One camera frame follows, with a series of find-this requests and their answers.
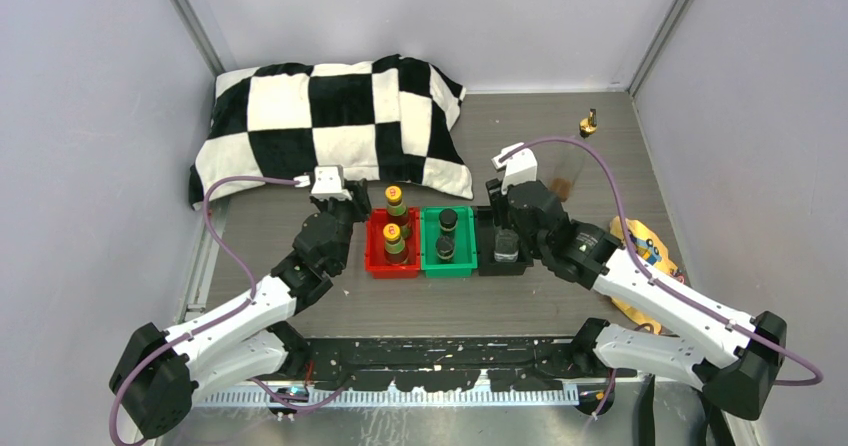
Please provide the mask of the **clear glass oil bottle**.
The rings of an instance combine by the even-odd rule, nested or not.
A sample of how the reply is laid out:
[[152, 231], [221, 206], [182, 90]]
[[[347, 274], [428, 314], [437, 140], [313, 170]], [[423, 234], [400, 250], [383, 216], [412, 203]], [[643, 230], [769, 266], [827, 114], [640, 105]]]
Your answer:
[[511, 229], [497, 228], [494, 234], [493, 259], [497, 263], [515, 263], [518, 260], [520, 238]]

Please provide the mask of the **yellow cap chili sauce bottle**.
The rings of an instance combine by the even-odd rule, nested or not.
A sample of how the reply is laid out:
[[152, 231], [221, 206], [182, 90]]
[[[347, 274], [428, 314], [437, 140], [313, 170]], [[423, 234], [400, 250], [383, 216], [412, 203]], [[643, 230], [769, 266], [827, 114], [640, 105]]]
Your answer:
[[395, 225], [400, 235], [408, 239], [412, 231], [412, 221], [401, 188], [396, 185], [388, 186], [384, 195], [387, 202], [387, 223]]

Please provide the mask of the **green label spice jar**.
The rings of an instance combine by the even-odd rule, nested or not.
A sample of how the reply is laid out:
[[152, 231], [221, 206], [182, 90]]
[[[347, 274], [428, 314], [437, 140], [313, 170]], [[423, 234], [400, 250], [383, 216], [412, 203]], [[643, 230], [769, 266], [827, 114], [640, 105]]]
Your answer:
[[440, 264], [448, 264], [454, 261], [456, 243], [450, 235], [440, 235], [435, 243], [436, 256]]

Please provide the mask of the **brown sauce glass bottle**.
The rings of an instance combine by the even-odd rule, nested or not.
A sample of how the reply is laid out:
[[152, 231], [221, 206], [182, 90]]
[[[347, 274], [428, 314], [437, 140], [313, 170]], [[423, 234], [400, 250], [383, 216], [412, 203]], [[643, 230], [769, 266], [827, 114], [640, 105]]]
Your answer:
[[[597, 130], [597, 113], [590, 108], [588, 115], [578, 126], [578, 133], [572, 139], [585, 143]], [[568, 143], [560, 162], [553, 170], [553, 176], [548, 187], [561, 202], [569, 199], [574, 186], [583, 170], [587, 154], [583, 148]]]

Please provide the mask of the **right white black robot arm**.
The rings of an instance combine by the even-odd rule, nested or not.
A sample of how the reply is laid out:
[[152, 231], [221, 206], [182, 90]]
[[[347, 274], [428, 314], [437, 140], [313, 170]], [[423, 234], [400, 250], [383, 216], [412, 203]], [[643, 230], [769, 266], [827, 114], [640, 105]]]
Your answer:
[[554, 276], [621, 299], [668, 327], [671, 337], [631, 332], [589, 318], [571, 346], [584, 376], [606, 367], [642, 370], [702, 392], [720, 410], [745, 420], [762, 415], [785, 355], [787, 323], [764, 311], [752, 316], [714, 301], [631, 257], [622, 240], [594, 224], [572, 220], [540, 181], [486, 183], [495, 222], [514, 231], [521, 249]]

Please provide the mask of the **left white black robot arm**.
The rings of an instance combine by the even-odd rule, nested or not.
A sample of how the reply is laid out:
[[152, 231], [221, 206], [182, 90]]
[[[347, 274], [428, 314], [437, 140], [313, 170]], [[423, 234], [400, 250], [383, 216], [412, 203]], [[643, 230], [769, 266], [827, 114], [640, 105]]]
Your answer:
[[139, 443], [165, 435], [194, 404], [243, 380], [276, 373], [298, 378], [307, 364], [288, 321], [320, 300], [347, 267], [355, 224], [372, 212], [365, 179], [349, 180], [319, 167], [286, 180], [307, 186], [317, 212], [295, 236], [291, 252], [236, 298], [164, 329], [148, 322], [129, 337], [108, 386], [113, 444], [122, 444], [118, 415], [125, 412]]

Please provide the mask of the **red plastic bin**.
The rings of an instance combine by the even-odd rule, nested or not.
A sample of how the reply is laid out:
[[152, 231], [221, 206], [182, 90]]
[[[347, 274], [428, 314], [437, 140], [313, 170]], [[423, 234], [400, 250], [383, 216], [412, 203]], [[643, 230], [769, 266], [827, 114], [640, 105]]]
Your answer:
[[385, 209], [374, 209], [365, 223], [366, 249], [364, 268], [374, 279], [412, 279], [421, 271], [420, 209], [409, 209], [411, 233], [405, 240], [408, 249], [405, 264], [390, 264], [384, 250], [383, 228], [388, 223]]

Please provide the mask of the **black plastic bin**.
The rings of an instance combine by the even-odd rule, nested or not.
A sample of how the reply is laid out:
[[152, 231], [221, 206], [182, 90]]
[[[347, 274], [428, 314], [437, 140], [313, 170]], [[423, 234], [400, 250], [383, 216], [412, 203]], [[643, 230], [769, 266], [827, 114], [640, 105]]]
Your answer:
[[521, 246], [515, 262], [497, 262], [494, 257], [496, 225], [490, 206], [473, 206], [477, 271], [480, 276], [521, 276], [534, 265], [534, 259]]

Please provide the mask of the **green plastic bin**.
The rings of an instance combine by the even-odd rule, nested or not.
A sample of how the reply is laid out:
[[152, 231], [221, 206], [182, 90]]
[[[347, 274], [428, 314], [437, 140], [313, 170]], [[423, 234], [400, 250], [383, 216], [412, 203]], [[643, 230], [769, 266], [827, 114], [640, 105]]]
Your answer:
[[[449, 233], [442, 231], [440, 216], [452, 210], [455, 227]], [[425, 207], [420, 212], [421, 269], [427, 278], [467, 278], [478, 267], [474, 214], [469, 206]], [[439, 256], [438, 242], [449, 237], [453, 243], [453, 256]]]

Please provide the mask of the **black white checkered cloth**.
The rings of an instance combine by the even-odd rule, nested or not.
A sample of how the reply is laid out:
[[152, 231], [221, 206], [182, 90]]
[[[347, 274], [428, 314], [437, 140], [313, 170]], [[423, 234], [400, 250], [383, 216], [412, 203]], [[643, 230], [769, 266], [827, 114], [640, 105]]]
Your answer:
[[297, 62], [215, 79], [209, 133], [188, 173], [187, 201], [223, 198], [317, 166], [350, 180], [421, 185], [463, 199], [473, 180], [451, 131], [466, 88], [399, 54], [355, 64]]

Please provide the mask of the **yellow cloth rag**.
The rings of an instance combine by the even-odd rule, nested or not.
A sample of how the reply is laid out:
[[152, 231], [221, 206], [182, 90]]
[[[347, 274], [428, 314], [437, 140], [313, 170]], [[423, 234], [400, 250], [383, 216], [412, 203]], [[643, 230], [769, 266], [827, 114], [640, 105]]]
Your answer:
[[[641, 259], [679, 282], [685, 282], [683, 271], [670, 259], [668, 247], [656, 233], [638, 220], [627, 219], [626, 225], [630, 241], [635, 246], [637, 255]], [[654, 334], [665, 332], [664, 327], [658, 321], [650, 318], [637, 308], [616, 298], [612, 298], [611, 302], [637, 325], [649, 324], [649, 330]]]

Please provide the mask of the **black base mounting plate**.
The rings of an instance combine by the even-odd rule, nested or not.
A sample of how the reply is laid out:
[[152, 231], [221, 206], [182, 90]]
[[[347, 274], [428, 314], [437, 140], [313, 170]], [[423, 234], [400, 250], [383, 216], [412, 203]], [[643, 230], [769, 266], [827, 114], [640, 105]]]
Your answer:
[[354, 391], [468, 391], [486, 377], [495, 392], [553, 391], [564, 380], [604, 379], [608, 369], [569, 337], [313, 338], [267, 380]]

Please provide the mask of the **aluminium slotted rail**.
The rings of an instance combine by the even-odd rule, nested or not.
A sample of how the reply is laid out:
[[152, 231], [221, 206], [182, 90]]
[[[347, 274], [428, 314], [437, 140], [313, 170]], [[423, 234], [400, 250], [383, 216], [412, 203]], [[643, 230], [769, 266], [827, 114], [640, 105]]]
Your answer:
[[[367, 407], [488, 407], [488, 406], [577, 406], [579, 391], [575, 384], [565, 384], [544, 391], [494, 391], [488, 385], [468, 390], [426, 392], [416, 387], [402, 392], [394, 387], [387, 391], [345, 391], [329, 402], [329, 408]], [[216, 393], [197, 406], [199, 408], [262, 408], [280, 404], [257, 386], [238, 386]]]

